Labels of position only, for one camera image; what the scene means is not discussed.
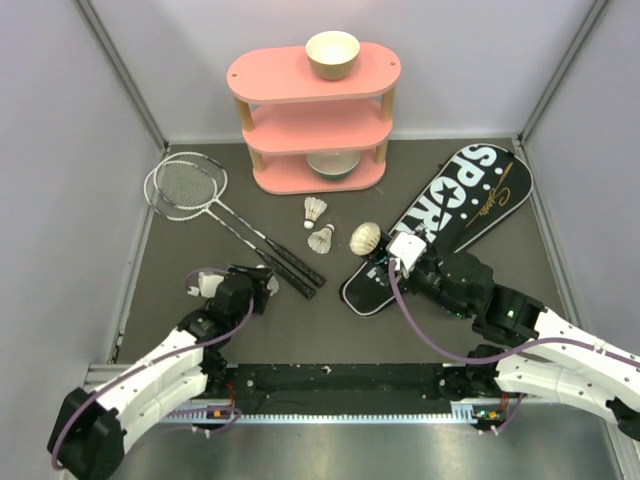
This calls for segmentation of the white shuttlecock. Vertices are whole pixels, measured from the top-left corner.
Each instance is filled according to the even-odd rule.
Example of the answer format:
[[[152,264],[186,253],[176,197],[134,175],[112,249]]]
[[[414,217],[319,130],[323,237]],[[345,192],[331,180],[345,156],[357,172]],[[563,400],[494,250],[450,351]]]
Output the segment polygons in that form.
[[[311,233],[307,239],[308,247],[317,254],[327,254],[331,249],[335,227],[328,223],[318,231]]]
[[[264,264],[258,264],[256,265],[257,269],[262,269],[265,270],[267,269],[267,266]],[[269,295],[272,297],[274,295],[276,295],[280,289],[280,283],[279,280],[276,278],[275,274],[272,274],[270,279],[267,282],[267,290],[269,291]]]
[[[307,196],[304,200],[304,222],[305,229],[314,227],[318,218],[327,210],[328,204],[317,197]]]

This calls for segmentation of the black shuttlecock tube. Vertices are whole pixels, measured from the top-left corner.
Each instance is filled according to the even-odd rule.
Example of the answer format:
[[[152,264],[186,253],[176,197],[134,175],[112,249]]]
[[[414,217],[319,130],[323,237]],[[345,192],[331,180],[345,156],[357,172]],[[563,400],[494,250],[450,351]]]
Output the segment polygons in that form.
[[[389,257],[388,247],[392,236],[376,222],[368,221],[359,225],[352,233],[349,248],[356,256],[371,262],[384,262]]]

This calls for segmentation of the white shuttlecock top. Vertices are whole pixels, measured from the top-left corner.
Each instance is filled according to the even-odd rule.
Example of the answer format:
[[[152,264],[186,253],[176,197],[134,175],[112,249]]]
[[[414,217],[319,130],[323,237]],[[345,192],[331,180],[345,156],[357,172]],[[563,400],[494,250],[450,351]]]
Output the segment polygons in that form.
[[[317,197],[307,196],[304,200],[304,222],[305,229],[314,227],[318,218],[327,210],[328,204]]]

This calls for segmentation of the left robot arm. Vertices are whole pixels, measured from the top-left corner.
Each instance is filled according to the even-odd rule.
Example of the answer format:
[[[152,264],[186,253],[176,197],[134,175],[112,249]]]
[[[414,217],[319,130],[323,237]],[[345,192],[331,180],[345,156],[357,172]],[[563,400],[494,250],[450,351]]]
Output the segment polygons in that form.
[[[188,295],[203,299],[149,353],[92,389],[63,399],[47,451],[54,470],[76,479],[107,479],[134,444],[185,402],[226,387],[219,349],[264,313],[278,291],[266,265],[202,268],[187,275]]]

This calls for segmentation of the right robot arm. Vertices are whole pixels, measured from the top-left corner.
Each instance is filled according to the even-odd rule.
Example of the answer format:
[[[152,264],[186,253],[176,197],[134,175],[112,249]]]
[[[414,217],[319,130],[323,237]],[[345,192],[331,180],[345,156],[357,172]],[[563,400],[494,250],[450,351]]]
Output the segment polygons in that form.
[[[384,267],[402,309],[406,291],[433,300],[487,340],[465,356],[469,388],[535,396],[590,412],[639,437],[639,357],[569,323],[542,302],[500,285],[466,252],[440,254],[422,238],[380,231],[354,238],[353,253]]]

